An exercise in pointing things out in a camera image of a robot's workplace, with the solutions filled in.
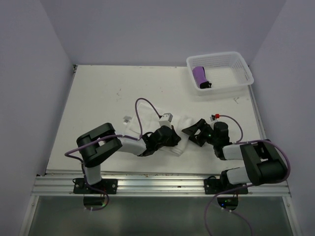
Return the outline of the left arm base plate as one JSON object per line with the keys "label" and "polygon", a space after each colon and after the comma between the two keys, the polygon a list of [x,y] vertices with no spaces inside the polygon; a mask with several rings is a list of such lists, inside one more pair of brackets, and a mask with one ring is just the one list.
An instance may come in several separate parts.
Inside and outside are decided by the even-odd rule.
{"label": "left arm base plate", "polygon": [[[90,189],[83,178],[75,178],[72,180],[74,183],[74,194],[100,194],[100,192]],[[118,188],[118,180],[111,178],[103,178],[99,183],[92,185],[93,188],[103,190],[107,194],[116,194]]]}

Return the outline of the purple microfiber towel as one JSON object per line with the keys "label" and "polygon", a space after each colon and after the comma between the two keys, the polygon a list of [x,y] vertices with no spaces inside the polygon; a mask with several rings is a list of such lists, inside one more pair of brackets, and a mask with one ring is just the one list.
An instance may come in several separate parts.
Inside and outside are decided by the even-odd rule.
{"label": "purple microfiber towel", "polygon": [[205,69],[202,66],[197,66],[192,70],[193,78],[196,82],[196,85],[200,89],[210,89],[212,83],[207,80]]}

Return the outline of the white perforated plastic basket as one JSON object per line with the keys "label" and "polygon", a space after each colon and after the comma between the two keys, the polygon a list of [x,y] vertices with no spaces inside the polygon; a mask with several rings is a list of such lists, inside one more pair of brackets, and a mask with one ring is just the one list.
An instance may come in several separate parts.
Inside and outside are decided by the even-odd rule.
{"label": "white perforated plastic basket", "polygon": [[[190,81],[199,96],[243,89],[254,83],[252,72],[238,52],[221,52],[191,56],[186,59]],[[202,66],[211,88],[200,89],[193,78],[192,70]]]}

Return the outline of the aluminium mounting rail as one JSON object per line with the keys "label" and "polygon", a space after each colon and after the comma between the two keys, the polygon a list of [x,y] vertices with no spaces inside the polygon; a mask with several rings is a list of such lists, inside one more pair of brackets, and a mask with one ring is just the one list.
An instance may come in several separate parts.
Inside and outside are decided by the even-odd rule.
{"label": "aluminium mounting rail", "polygon": [[[37,196],[73,196],[73,179],[78,172],[54,172],[36,177],[32,194]],[[102,173],[117,180],[117,197],[202,197],[205,175]]]}

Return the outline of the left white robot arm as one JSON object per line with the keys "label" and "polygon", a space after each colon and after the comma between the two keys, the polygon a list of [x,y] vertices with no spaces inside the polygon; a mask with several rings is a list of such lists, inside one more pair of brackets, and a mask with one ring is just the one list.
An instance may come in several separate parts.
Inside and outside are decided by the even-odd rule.
{"label": "left white robot arm", "polygon": [[181,141],[173,126],[161,126],[155,132],[147,132],[140,139],[116,134],[111,123],[105,123],[77,138],[76,143],[83,158],[86,176],[85,187],[91,193],[101,190],[100,165],[115,152],[135,156],[150,156],[162,147],[175,147]]}

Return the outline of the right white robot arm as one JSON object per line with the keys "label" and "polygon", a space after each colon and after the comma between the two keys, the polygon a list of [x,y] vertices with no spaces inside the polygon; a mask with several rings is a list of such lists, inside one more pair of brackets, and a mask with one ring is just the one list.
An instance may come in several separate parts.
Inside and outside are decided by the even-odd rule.
{"label": "right white robot arm", "polygon": [[232,143],[228,124],[216,118],[210,124],[200,119],[182,132],[200,147],[205,143],[212,145],[215,156],[220,160],[243,161],[243,167],[221,172],[219,187],[225,193],[232,192],[237,185],[278,183],[289,175],[289,164],[273,143],[269,140]]}

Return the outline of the white towel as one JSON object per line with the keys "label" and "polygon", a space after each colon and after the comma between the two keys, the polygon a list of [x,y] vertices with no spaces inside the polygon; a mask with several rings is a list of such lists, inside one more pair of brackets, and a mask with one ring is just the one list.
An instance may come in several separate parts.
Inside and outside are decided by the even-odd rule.
{"label": "white towel", "polygon": [[[143,128],[143,134],[147,132],[154,132],[158,128],[159,118],[153,108],[143,101],[137,105],[138,114]],[[175,147],[162,147],[161,150],[171,153],[175,156],[180,156],[184,153],[187,144],[188,136],[182,132],[182,129],[193,125],[193,119],[187,115],[179,113],[172,113],[173,119],[171,124],[174,126],[175,132],[180,136],[181,140]],[[137,137],[140,135],[140,126],[136,115],[132,117],[130,122],[126,125],[125,134]]]}

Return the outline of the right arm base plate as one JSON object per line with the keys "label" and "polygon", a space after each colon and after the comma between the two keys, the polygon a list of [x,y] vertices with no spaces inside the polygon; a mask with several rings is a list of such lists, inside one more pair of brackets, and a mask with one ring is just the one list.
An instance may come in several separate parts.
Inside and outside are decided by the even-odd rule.
{"label": "right arm base plate", "polygon": [[217,194],[223,191],[230,190],[229,194],[248,194],[248,189],[240,189],[237,191],[232,192],[231,189],[242,187],[242,184],[230,184],[230,183],[222,183],[219,178],[215,176],[210,176],[203,180],[204,182],[204,191],[205,194]]}

